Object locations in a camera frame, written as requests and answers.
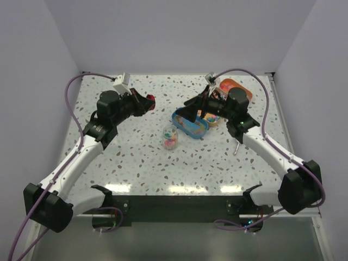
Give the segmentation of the red jar lid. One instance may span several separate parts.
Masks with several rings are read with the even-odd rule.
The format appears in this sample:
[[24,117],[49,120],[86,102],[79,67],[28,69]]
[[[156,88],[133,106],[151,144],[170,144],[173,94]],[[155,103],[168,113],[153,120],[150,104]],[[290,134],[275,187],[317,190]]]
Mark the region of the red jar lid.
[[155,106],[156,106],[156,99],[155,99],[155,97],[153,95],[148,94],[146,96],[146,98],[150,101],[150,106],[149,106],[148,111],[154,110]]

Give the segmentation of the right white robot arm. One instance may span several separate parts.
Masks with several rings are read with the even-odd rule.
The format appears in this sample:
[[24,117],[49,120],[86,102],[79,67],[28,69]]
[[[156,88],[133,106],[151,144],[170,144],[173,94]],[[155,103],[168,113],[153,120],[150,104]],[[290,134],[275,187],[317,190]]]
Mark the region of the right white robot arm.
[[297,214],[305,208],[317,207],[325,199],[319,165],[311,160],[305,162],[290,153],[266,134],[248,112],[249,100],[241,88],[232,88],[226,100],[208,96],[204,90],[185,102],[177,110],[178,115],[190,122],[198,113],[210,113],[227,120],[229,134],[241,144],[255,151],[266,161],[281,179],[278,189],[256,185],[244,192],[242,207],[253,214],[263,205],[281,206],[290,214]]

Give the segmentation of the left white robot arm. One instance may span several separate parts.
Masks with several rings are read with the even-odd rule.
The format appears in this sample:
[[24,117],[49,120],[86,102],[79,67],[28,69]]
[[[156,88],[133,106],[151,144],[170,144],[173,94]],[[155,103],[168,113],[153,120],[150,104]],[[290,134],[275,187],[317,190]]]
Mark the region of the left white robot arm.
[[67,197],[78,178],[118,134],[117,127],[131,116],[139,117],[155,108],[152,95],[142,96],[134,88],[119,94],[104,91],[96,103],[82,137],[57,168],[39,184],[29,183],[24,191],[24,205],[29,218],[59,233],[75,214],[95,208],[100,213],[112,209],[113,200],[101,194],[80,205],[68,203]]

